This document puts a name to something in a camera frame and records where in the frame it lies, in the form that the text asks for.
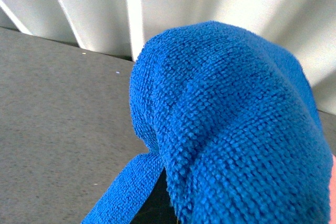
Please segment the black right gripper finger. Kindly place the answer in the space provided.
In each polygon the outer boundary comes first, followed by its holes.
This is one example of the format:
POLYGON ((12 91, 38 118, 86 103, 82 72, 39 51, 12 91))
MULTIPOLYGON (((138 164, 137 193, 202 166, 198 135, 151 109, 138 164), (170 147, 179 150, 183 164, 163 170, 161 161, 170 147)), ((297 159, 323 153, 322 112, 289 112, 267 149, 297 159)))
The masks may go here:
POLYGON ((163 169, 149 197, 132 219, 133 224, 180 223, 167 192, 166 170, 163 169))

